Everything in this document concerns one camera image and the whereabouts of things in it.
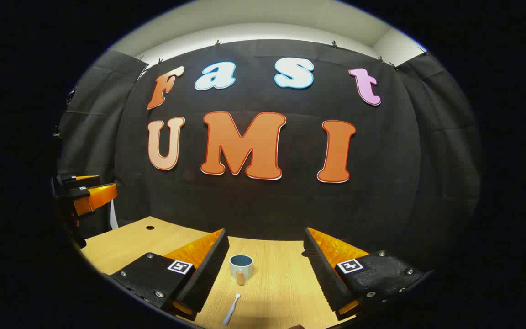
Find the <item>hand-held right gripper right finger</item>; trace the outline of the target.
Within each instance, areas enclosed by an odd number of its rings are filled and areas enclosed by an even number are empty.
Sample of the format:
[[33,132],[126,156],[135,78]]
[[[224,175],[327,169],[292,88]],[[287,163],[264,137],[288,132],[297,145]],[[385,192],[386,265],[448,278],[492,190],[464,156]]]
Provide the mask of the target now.
[[304,229],[303,246],[338,320],[382,314],[432,275],[387,250],[369,253],[312,228]]

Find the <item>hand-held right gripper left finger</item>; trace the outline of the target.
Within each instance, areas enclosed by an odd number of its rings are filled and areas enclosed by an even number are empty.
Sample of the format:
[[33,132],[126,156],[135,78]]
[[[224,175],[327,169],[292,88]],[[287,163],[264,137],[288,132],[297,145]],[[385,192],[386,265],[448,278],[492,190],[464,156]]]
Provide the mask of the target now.
[[165,255],[146,252],[110,278],[148,304],[194,321],[228,248],[227,232],[222,228]]

